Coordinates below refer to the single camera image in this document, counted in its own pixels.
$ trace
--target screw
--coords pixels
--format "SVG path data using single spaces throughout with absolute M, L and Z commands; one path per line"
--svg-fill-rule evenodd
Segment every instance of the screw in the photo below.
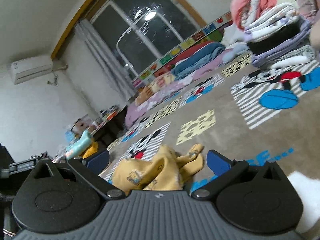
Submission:
M 122 195 L 122 191 L 119 189 L 111 189 L 107 192 L 107 196 L 111 198 L 117 198 Z
M 210 195 L 210 192 L 207 191 L 206 189 L 197 189 L 194 194 L 197 196 L 197 197 L 207 197 Z

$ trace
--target blue blanket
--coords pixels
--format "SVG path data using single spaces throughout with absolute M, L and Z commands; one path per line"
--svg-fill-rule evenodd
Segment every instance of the blue blanket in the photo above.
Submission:
M 214 60 L 217 57 L 217 55 L 219 55 L 223 51 L 224 51 L 224 46 L 216 48 L 214 50 L 214 52 L 208 54 L 207 56 L 204 56 L 202 59 L 200 59 L 199 61 L 197 61 L 196 63 L 194 63 L 190 67 L 188 67 L 188 68 L 184 69 L 183 71 L 181 71 L 180 73 L 178 73 L 176 75 L 176 80 L 183 79 L 184 77 L 191 74 L 193 71 L 197 70 L 198 68 L 203 67 L 204 65 L 206 65 L 210 61 Z
M 207 64 L 211 60 L 213 60 L 217 55 L 219 55 L 225 47 L 219 42 L 211 42 L 198 50 L 195 54 L 190 56 L 185 61 L 178 64 L 171 72 L 178 79 L 183 78 L 182 76 L 187 76 L 184 70 L 192 67 L 193 71 L 198 68 L 201 68 L 203 65 Z

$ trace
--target window frame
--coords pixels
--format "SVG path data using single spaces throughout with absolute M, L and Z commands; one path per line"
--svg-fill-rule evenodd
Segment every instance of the window frame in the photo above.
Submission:
M 196 30 L 201 29 L 201 26 L 196 22 L 196 20 L 189 14 L 185 8 L 183 8 L 182 5 L 180 5 L 176 0 L 170 0 L 174 6 L 178 8 L 178 10 L 181 11 L 183 15 L 195 26 Z M 142 71 L 141 73 L 138 73 L 135 69 L 133 64 L 127 59 L 127 57 L 121 52 L 121 50 L 118 47 L 118 44 L 120 40 L 125 36 L 125 34 L 133 30 L 135 34 L 142 40 L 142 42 L 147 46 L 147 48 L 151 51 L 151 53 L 156 57 L 156 61 L 154 61 L 151 65 L 153 65 L 155 62 L 157 62 L 159 59 L 161 59 L 164 55 L 162 55 L 159 50 L 156 48 L 156 46 L 150 41 L 150 39 L 145 36 L 137 26 L 137 23 L 147 14 L 143 14 L 140 16 L 137 20 L 133 21 L 113 0 L 107 0 L 104 5 L 93 15 L 93 17 L 90 19 L 90 23 L 94 23 L 95 20 L 104 12 L 104 10 L 111 6 L 118 14 L 119 16 L 129 25 L 128 29 L 120 36 L 116 48 L 119 55 L 122 57 L 126 65 L 124 68 L 127 70 L 131 70 L 131 72 L 136 76 L 135 79 L 137 79 L 148 67 Z M 160 13 L 156 12 L 156 16 L 160 17 L 160 19 L 169 27 L 169 29 L 174 33 L 174 35 L 178 38 L 180 42 L 183 42 L 184 39 L 181 37 L 179 32 L 170 24 L 169 21 L 166 20 L 165 17 L 163 17 Z

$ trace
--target air conditioner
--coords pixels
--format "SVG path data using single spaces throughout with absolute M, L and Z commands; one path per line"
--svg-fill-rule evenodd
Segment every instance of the air conditioner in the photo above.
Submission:
M 13 83 L 20 84 L 52 71 L 53 62 L 49 55 L 26 58 L 11 63 L 10 74 Z

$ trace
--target window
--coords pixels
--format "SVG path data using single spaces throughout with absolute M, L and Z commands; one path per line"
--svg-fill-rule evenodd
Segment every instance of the window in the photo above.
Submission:
M 92 24 L 132 79 L 200 28 L 175 0 L 109 0 Z

